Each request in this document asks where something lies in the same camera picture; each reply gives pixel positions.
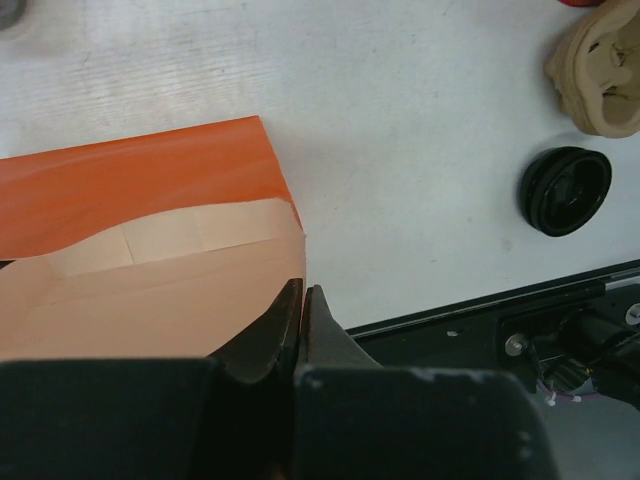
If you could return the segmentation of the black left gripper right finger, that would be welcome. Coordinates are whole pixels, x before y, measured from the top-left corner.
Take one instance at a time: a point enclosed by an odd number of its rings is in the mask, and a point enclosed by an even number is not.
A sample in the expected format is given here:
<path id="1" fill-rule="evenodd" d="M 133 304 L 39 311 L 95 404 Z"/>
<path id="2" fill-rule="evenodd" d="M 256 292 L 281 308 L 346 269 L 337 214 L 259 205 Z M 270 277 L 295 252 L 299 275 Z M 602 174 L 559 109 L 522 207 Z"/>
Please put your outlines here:
<path id="1" fill-rule="evenodd" d="M 309 368 L 382 369 L 334 319 L 320 285 L 305 293 L 297 345 L 296 373 Z"/>

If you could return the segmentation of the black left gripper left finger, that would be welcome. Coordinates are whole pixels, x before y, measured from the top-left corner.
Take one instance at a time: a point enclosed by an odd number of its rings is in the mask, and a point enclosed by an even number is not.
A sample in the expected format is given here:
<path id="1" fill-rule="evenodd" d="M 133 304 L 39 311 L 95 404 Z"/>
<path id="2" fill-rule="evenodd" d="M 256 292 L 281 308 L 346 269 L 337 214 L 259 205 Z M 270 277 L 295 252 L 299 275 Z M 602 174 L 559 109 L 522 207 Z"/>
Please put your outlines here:
<path id="1" fill-rule="evenodd" d="M 288 280 L 262 315 L 209 357 L 246 385 L 258 384 L 273 372 L 288 376 L 298 353 L 303 300 L 303 280 Z"/>

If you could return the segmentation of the orange paper bag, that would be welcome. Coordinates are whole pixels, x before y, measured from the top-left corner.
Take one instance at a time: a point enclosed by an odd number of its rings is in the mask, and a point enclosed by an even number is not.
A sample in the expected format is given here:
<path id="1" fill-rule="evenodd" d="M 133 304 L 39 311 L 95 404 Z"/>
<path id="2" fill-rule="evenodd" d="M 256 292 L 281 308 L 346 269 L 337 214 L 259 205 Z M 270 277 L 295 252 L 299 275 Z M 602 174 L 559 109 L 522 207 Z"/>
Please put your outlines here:
<path id="1" fill-rule="evenodd" d="M 1 163 L 5 360 L 203 357 L 303 286 L 260 118 Z"/>

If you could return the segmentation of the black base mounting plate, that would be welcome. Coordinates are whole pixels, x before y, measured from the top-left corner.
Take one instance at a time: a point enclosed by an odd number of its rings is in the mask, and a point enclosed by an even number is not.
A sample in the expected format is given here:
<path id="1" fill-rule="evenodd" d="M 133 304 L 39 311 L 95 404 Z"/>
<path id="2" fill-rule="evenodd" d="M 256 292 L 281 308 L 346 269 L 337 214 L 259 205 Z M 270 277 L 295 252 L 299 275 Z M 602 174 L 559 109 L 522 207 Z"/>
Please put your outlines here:
<path id="1" fill-rule="evenodd" d="M 514 375 L 549 403 L 575 397 L 539 385 L 536 361 L 559 355 L 552 338 L 568 317 L 595 313 L 639 328 L 639 263 L 630 261 L 515 290 L 349 329 L 384 366 L 489 369 Z"/>

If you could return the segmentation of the black cup lid on table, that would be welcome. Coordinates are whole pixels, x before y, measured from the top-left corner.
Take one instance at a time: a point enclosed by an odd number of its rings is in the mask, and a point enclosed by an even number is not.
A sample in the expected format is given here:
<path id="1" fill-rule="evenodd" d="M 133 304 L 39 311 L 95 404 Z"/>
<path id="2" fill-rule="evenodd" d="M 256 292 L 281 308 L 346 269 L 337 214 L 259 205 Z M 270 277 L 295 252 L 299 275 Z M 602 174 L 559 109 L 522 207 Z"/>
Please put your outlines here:
<path id="1" fill-rule="evenodd" d="M 609 158 L 575 146 L 547 149 L 529 164 L 518 203 L 524 219 L 549 237 L 569 235 L 598 212 L 613 178 Z"/>

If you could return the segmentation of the brown cardboard cup carrier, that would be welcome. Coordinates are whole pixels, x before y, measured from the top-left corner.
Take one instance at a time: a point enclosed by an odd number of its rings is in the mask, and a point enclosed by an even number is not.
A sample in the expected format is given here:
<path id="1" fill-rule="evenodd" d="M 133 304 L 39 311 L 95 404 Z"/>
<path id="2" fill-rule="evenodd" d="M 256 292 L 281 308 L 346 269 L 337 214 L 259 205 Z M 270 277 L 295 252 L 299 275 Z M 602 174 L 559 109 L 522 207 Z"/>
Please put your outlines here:
<path id="1" fill-rule="evenodd" d="M 560 110 L 585 134 L 639 132 L 639 3 L 606 1 L 564 35 L 544 67 Z"/>

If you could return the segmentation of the red straw holder cup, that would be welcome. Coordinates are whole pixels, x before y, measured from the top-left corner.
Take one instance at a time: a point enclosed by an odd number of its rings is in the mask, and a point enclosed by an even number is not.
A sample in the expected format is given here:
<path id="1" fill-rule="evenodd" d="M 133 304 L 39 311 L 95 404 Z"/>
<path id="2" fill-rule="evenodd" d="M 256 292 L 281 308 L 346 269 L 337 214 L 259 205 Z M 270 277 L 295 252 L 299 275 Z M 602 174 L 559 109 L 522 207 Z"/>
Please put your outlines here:
<path id="1" fill-rule="evenodd" d="M 602 0 L 559 0 L 564 5 L 573 8 L 590 8 L 601 4 Z"/>

